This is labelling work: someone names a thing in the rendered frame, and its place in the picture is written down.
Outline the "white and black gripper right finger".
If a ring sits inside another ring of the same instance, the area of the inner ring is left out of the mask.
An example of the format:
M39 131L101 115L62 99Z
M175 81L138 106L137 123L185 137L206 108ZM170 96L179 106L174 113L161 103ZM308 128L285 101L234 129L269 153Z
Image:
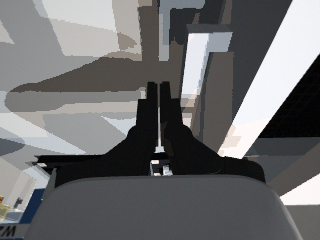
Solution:
M266 183L258 163L221 157L193 137L191 129L183 125L180 99L171 98L169 81L160 84L160 136L173 175L240 175Z

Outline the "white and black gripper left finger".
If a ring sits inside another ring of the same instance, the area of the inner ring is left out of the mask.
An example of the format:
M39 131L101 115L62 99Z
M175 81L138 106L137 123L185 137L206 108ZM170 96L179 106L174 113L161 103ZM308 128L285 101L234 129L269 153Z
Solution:
M158 87L147 83L147 99L138 99L136 125L127 137L100 159L65 165L56 174L54 189L70 181L114 176L148 176L158 144Z

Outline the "white multiwell plate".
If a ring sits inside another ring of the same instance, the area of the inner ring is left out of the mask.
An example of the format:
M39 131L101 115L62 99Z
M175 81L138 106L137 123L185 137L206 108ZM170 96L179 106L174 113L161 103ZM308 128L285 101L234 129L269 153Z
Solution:
M163 165L163 173L164 175L173 175L172 170L169 171L169 165Z

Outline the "black multiwell plate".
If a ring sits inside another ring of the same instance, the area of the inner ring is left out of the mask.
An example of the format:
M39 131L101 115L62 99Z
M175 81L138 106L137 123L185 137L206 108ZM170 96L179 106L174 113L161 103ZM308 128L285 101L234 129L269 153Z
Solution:
M257 138L320 137L320 53Z

